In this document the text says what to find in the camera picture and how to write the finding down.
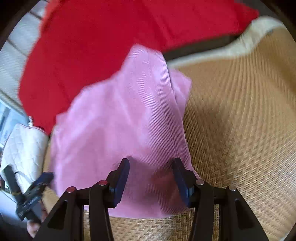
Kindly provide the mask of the person's left hand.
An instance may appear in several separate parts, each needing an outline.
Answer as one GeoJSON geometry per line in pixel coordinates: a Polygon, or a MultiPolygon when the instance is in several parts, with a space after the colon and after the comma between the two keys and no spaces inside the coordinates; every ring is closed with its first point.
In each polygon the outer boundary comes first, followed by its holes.
{"type": "MultiPolygon", "coordinates": [[[[44,206],[42,206],[42,208],[41,208],[41,222],[43,222],[47,216],[48,216],[48,213],[46,211],[46,208],[44,206]]],[[[36,223],[32,220],[28,220],[28,222],[27,222],[27,231],[28,231],[28,234],[32,238],[34,238],[36,236],[36,233],[38,232],[40,227],[41,227],[41,225],[39,223],[36,223]]]]}

